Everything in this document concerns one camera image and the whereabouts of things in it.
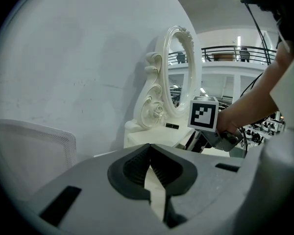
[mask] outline balcony railing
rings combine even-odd
[[[180,50],[169,53],[168,65],[185,64],[187,63],[186,51]]]
[[[249,62],[262,65],[268,65],[267,59],[272,62],[275,58],[276,51],[252,46],[214,46],[202,48],[202,61],[232,61],[232,62]],[[187,63],[186,51],[176,51],[169,53],[168,65]]]

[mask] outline mirror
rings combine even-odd
[[[183,102],[188,88],[189,65],[187,52],[179,32],[172,36],[168,54],[169,90],[175,108]]]

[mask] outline white chair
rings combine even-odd
[[[18,200],[76,164],[71,133],[24,121],[0,119],[0,180]]]

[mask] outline ceiling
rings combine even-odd
[[[227,28],[255,28],[255,24],[240,0],[179,0],[189,16],[196,33]],[[270,12],[250,6],[263,30],[276,31]]]

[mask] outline white wall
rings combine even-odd
[[[255,77],[250,77],[250,76],[241,76],[241,92],[240,94],[243,93],[243,91],[254,81]]]
[[[267,47],[269,49],[276,50],[276,46],[277,46],[278,40],[279,40],[279,34],[277,32],[267,31],[264,35],[264,38],[265,38]]]
[[[72,132],[82,154],[122,148],[145,55],[173,25],[195,36],[177,0],[28,0],[0,41],[0,118]]]
[[[237,37],[241,36],[241,45],[256,46],[259,37],[256,29],[220,29],[203,32],[197,35],[202,47],[237,45]]]
[[[172,38],[169,48],[170,48],[169,53],[176,52],[179,50],[184,50],[182,44],[180,43],[180,41],[176,37]]]
[[[201,78],[201,86],[204,88],[209,96],[233,96],[233,75],[224,74],[203,74]]]
[[[257,77],[267,66],[247,62],[206,62],[202,64],[202,74],[227,74]]]
[[[180,87],[183,87],[183,81],[184,81],[184,74],[179,73],[179,74],[170,74],[169,73],[169,85],[178,85]]]

